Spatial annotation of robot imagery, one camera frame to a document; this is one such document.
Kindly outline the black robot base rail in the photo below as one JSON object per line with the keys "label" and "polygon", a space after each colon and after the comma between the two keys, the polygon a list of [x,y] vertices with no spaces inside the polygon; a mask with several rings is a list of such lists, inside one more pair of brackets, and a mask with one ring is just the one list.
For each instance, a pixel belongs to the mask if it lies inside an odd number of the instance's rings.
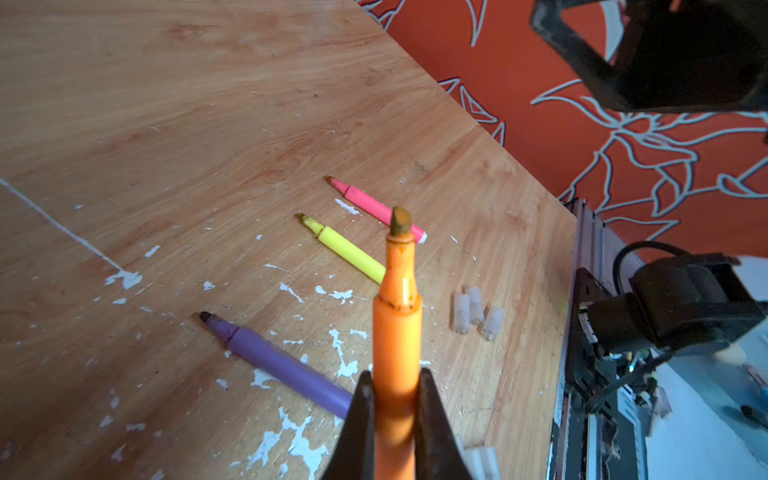
{"label": "black robot base rail", "polygon": [[584,200],[565,203],[574,214],[574,262],[562,358],[556,390],[547,477],[549,479],[646,479],[649,413],[625,386],[607,397],[601,410],[584,410],[594,391],[615,380],[626,358],[606,355],[588,322],[579,318],[586,304],[615,294],[612,265],[624,242]]}

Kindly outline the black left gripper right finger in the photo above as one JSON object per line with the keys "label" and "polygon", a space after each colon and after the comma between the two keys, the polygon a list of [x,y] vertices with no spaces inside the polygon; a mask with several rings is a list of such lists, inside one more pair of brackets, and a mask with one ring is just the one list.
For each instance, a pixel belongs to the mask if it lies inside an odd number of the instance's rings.
{"label": "black left gripper right finger", "polygon": [[416,479],[472,478],[428,368],[419,374],[414,440]]}

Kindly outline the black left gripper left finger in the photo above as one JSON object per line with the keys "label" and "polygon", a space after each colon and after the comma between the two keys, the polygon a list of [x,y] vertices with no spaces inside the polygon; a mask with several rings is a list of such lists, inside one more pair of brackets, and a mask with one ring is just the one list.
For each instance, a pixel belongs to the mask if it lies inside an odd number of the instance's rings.
{"label": "black left gripper left finger", "polygon": [[322,479],[371,480],[375,474],[375,390],[364,371]]}

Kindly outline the orange highlighter pen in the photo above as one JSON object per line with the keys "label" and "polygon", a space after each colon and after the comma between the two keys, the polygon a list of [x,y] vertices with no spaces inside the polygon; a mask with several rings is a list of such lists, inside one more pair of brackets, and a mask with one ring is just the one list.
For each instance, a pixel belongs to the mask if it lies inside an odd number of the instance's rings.
{"label": "orange highlighter pen", "polygon": [[415,477],[423,314],[415,246],[410,213],[394,208],[386,236],[386,272],[373,303],[376,479]]}

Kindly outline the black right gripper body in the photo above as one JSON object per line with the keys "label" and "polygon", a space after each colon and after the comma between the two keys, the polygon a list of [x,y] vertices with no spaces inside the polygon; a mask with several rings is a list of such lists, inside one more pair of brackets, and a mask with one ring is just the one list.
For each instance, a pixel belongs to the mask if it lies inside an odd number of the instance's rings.
{"label": "black right gripper body", "polygon": [[537,1],[530,25],[608,109],[695,113],[767,108],[764,1],[629,1],[614,62],[563,19],[576,1]]}

